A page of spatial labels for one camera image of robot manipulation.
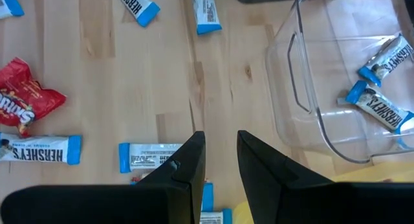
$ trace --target wooden table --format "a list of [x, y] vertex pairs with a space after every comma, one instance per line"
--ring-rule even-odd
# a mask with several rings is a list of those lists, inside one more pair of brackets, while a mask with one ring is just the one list
[[[184, 142], [206, 134], [206, 176], [215, 207], [244, 201], [236, 133], [246, 129], [326, 176], [361, 167], [291, 150], [276, 132], [265, 49], [292, 1], [216, 0], [221, 32], [195, 35], [188, 0], [154, 0], [161, 12], [140, 27], [120, 0], [19, 0], [25, 15], [0, 21], [0, 65], [19, 56], [67, 103], [36, 122], [36, 135], [83, 135], [79, 166], [0, 162], [0, 200], [39, 184], [128, 184], [120, 142]], [[1, 131], [16, 132], [1, 127]]]

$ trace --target candy bar wrapper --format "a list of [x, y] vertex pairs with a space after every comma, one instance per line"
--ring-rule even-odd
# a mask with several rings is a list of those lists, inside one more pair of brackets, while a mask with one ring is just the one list
[[201, 212], [200, 224], [232, 224], [232, 210], [225, 208], [222, 212]]
[[121, 0], [142, 27], [148, 26], [157, 16], [160, 7], [151, 0]]
[[396, 134], [400, 134], [401, 126], [414, 117], [412, 112], [395, 106], [384, 95], [361, 80], [355, 83], [345, 100], [357, 105]]
[[25, 15], [17, 0], [0, 0], [0, 19]]
[[173, 155], [182, 144], [119, 144], [121, 173], [134, 169], [156, 169]]
[[193, 8], [198, 35], [221, 30], [214, 0], [193, 0]]
[[33, 79], [30, 68], [14, 58], [0, 70], [0, 124], [15, 126], [28, 137], [29, 126], [63, 105], [66, 96], [44, 89]]
[[80, 163], [82, 137], [29, 137], [0, 133], [1, 161], [65, 162], [69, 165]]
[[413, 47], [399, 34], [360, 68], [358, 74], [381, 87], [381, 81], [412, 54]]

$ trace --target plastic container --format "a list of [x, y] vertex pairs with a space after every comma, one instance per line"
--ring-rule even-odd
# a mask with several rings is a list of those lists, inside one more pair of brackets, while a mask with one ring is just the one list
[[[331, 149], [356, 163], [414, 150], [414, 121], [395, 135], [356, 106], [337, 104], [362, 79], [356, 71], [387, 40], [401, 32], [414, 45], [406, 1], [295, 0], [266, 58], [276, 127], [285, 144]], [[405, 60], [376, 89], [414, 111], [414, 63]]]

